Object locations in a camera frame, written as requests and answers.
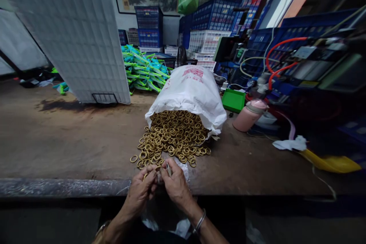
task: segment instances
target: red tube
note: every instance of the red tube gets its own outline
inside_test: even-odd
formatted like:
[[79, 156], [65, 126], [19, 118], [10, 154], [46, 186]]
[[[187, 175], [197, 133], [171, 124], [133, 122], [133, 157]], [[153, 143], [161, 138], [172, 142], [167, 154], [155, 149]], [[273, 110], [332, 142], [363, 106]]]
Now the red tube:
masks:
[[273, 77], [274, 77], [277, 73], [279, 73], [280, 71], [284, 71], [285, 69], [289, 69], [289, 68], [291, 68], [291, 67], [295, 66], [296, 64], [298, 64], [298, 62], [293, 62], [291, 65], [288, 65], [287, 67], [283, 67], [282, 69], [279, 69], [278, 71], [273, 72], [273, 74], [270, 76], [270, 79], [268, 80], [268, 89], [269, 89], [269, 90], [272, 90], [272, 79], [273, 79]]
[[288, 42], [292, 42], [292, 41], [304, 41], [306, 40], [308, 37], [295, 37], [295, 38], [291, 38], [291, 39], [287, 39], [287, 40], [284, 40], [282, 42], [279, 42], [278, 44], [274, 45], [274, 47], [268, 52], [267, 54], [267, 57], [266, 57], [266, 66], [268, 68], [268, 70], [274, 74], [276, 74], [273, 69], [271, 69], [270, 67], [270, 61], [269, 61], [269, 57], [271, 55], [271, 53], [274, 51], [275, 48], [277, 48], [278, 46], [282, 45], [282, 44], [285, 44], [285, 43], [288, 43]]

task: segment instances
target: pile of brass rings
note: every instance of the pile of brass rings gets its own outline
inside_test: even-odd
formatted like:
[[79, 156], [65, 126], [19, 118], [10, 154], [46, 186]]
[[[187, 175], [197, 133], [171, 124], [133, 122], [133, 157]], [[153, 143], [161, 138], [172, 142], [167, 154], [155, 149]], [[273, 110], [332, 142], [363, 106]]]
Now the pile of brass rings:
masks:
[[198, 115], [188, 111], [163, 111], [150, 118], [151, 128], [145, 127], [146, 133], [137, 146], [141, 153], [130, 159], [132, 163], [137, 161], [140, 170], [149, 164], [160, 167], [164, 162], [161, 159], [162, 151], [177, 157], [183, 164], [188, 162], [193, 168], [197, 165], [197, 156], [211, 154], [210, 148], [198, 147], [208, 134]]

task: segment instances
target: white sack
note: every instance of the white sack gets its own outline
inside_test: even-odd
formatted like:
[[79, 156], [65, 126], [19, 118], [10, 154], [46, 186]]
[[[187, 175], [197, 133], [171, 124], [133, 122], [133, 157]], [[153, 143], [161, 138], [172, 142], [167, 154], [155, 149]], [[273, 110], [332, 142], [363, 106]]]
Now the white sack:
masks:
[[200, 66], [186, 65], [173, 70], [170, 79], [145, 114], [149, 127], [154, 113], [185, 110], [198, 114], [208, 137], [221, 133], [226, 120], [214, 75]]

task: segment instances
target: yellow dustpan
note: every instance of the yellow dustpan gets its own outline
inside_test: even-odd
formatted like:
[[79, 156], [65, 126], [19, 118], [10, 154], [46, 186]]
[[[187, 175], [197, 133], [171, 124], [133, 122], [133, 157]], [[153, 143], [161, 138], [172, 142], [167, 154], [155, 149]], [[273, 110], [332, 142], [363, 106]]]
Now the yellow dustpan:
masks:
[[311, 160], [320, 170], [334, 173], [350, 173], [361, 170], [361, 166], [346, 156], [324, 156], [320, 158], [312, 151], [306, 149], [301, 154]]

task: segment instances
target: white cable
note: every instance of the white cable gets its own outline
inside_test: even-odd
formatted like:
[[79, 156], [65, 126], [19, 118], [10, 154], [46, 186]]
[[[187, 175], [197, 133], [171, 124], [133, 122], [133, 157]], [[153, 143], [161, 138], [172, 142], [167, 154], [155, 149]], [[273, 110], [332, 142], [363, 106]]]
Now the white cable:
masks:
[[337, 25], [335, 25], [334, 27], [330, 28], [325, 33], [323, 33], [320, 37], [326, 36], [328, 33], [332, 32], [335, 29], [337, 29], [339, 26], [341, 26], [343, 23], [347, 22], [349, 19], [351, 19], [353, 16], [355, 16], [356, 14], [358, 14], [359, 12], [361, 12], [362, 10], [364, 10], [365, 8], [366, 8], [366, 5], [360, 7], [357, 11], [355, 11], [354, 13], [352, 13], [349, 17], [347, 17], [346, 19], [344, 19], [342, 22], [339, 22]]
[[[285, 0], [285, 3], [283, 4], [283, 7], [282, 7], [282, 10], [281, 10], [281, 12], [280, 12], [280, 14], [282, 14], [282, 12], [285, 10], [285, 8], [286, 8], [286, 3], [287, 3], [287, 0]], [[264, 59], [263, 59], [263, 73], [266, 71], [266, 60], [265, 60], [265, 58], [266, 58], [266, 56], [267, 56], [267, 51], [268, 51], [268, 49], [270, 48], [270, 45], [272, 44], [272, 42], [273, 42], [273, 40], [274, 40], [274, 38], [275, 38], [275, 28], [276, 28], [276, 26], [278, 25], [278, 20], [279, 19], [282, 19], [282, 16], [279, 16], [278, 18], [277, 18], [277, 20], [274, 22], [274, 25], [273, 25], [273, 28], [272, 28], [272, 38], [271, 38], [271, 41], [270, 41], [270, 43], [268, 44], [268, 46], [267, 46], [267, 48], [266, 48], [266, 51], [264, 52]]]
[[250, 87], [243, 87], [243, 86], [238, 85], [238, 84], [230, 84], [230, 85], [228, 85], [228, 88], [229, 88], [230, 86], [238, 86], [238, 87], [241, 87], [241, 88], [243, 88], [243, 89], [250, 88]]
[[223, 76], [219, 76], [217, 74], [213, 74], [213, 76], [216, 78], [216, 77], [220, 77], [220, 78], [224, 78], [226, 81], [228, 80], [226, 77], [223, 77]]
[[335, 192], [335, 190], [332, 188], [331, 185], [329, 185], [324, 179], [321, 179], [316, 173], [315, 173], [315, 165], [314, 163], [304, 154], [298, 152], [298, 154], [302, 155], [307, 161], [309, 161], [313, 166], [311, 168], [313, 175], [315, 175], [320, 181], [322, 181], [325, 185], [327, 185], [327, 187], [330, 189], [330, 191], [332, 192], [332, 197], [333, 199], [309, 199], [309, 198], [305, 198], [305, 200], [309, 200], [309, 201], [318, 201], [318, 202], [335, 202], [337, 201], [337, 193]]
[[[243, 65], [243, 64], [245, 63], [245, 61], [250, 60], [250, 59], [263, 59], [263, 60], [265, 60], [266, 58], [265, 58], [265, 57], [262, 57], [262, 56], [253, 56], [253, 57], [249, 57], [249, 58], [247, 58], [247, 59], [244, 59], [244, 60], [240, 63], [240, 65], [239, 65], [239, 69], [240, 69], [240, 71], [241, 71], [242, 73], [244, 73], [245, 75], [249, 76], [249, 77], [253, 77], [252, 75], [250, 75], [250, 74], [248, 74], [248, 73], [244, 72], [244, 71], [243, 71], [243, 69], [241, 68], [241, 65]], [[271, 58], [270, 58], [269, 60], [274, 61], [274, 62], [279, 62], [278, 60], [271, 59]]]

